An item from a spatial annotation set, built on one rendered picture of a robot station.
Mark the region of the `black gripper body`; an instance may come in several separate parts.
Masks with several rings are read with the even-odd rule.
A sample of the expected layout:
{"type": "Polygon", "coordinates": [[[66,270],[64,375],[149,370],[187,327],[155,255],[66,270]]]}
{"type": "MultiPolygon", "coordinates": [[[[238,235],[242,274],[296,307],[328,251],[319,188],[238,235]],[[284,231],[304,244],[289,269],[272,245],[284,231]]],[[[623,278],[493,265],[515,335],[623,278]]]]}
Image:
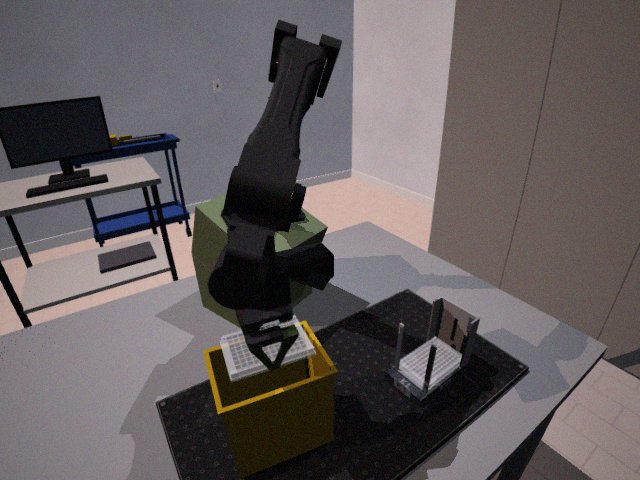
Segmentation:
{"type": "Polygon", "coordinates": [[[253,348],[284,338],[278,325],[263,330],[259,329],[264,323],[278,319],[280,323],[292,320],[293,311],[290,304],[266,310],[262,295],[255,306],[245,310],[236,310],[236,316],[248,347],[253,348]]]}

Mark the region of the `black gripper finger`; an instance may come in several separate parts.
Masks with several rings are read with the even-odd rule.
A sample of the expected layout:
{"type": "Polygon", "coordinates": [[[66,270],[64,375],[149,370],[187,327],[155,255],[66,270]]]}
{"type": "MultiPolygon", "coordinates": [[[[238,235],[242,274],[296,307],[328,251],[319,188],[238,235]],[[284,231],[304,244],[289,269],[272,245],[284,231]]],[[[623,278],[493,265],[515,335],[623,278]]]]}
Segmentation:
{"type": "Polygon", "coordinates": [[[299,337],[299,332],[294,324],[287,327],[283,327],[281,328],[281,330],[284,336],[284,338],[282,339],[279,339],[270,343],[266,343],[257,347],[253,347],[253,348],[250,348],[247,345],[249,351],[253,355],[255,355],[270,371],[278,369],[280,367],[286,353],[294,344],[296,339],[299,337]],[[279,351],[277,353],[275,360],[271,361],[269,357],[262,350],[262,347],[266,347],[268,345],[275,344],[278,342],[283,342],[284,344],[281,343],[281,346],[279,348],[279,351]]]}

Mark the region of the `yellow plastics bin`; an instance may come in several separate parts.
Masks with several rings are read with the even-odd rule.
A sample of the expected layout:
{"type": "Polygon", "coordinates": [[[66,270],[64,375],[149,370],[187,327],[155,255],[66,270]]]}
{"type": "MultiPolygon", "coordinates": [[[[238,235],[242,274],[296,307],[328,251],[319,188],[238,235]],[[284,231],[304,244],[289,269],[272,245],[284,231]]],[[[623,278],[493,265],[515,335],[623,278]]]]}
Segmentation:
{"type": "Polygon", "coordinates": [[[240,479],[334,440],[339,371],[307,322],[300,324],[315,356],[233,383],[221,346],[203,351],[240,479]]]}

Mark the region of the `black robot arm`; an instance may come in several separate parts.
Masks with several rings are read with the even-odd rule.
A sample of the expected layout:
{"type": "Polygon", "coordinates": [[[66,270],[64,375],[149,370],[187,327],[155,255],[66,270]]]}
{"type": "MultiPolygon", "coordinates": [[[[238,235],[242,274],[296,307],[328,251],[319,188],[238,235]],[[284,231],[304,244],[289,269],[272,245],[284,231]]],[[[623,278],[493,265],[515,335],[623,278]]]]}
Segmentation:
{"type": "Polygon", "coordinates": [[[289,232],[291,222],[306,216],[306,187],[296,183],[301,124],[316,93],[323,98],[342,44],[324,34],[319,45],[296,36],[297,25],[278,20],[268,79],[274,85],[233,168],[221,212],[228,243],[208,289],[233,310],[255,306],[262,295],[266,310],[290,304],[289,277],[323,291],[334,276],[334,255],[322,242],[275,252],[275,232],[289,232]]]}

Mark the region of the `white well plate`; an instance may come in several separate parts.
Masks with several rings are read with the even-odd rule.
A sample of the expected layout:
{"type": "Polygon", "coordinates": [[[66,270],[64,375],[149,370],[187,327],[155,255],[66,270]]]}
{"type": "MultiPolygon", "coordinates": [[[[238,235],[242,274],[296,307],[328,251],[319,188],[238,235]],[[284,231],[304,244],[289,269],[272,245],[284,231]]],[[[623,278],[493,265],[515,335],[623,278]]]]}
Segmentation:
{"type": "Polygon", "coordinates": [[[435,345],[437,350],[428,391],[456,370],[462,358],[461,353],[435,336],[400,359],[399,370],[421,388],[424,384],[431,344],[435,345]]]}
{"type": "MultiPolygon", "coordinates": [[[[260,330],[267,329],[276,325],[280,326],[280,328],[283,328],[292,324],[296,326],[299,332],[299,337],[288,350],[280,367],[316,355],[315,347],[313,346],[312,342],[310,341],[309,337],[307,336],[306,332],[304,331],[295,315],[293,315],[292,320],[283,323],[280,323],[279,320],[276,320],[263,324],[260,330]]],[[[242,331],[224,335],[220,339],[220,344],[231,383],[270,371],[257,357],[255,357],[249,351],[242,331]]],[[[280,346],[281,342],[262,347],[262,350],[266,353],[271,361],[274,361],[280,346]]]]}

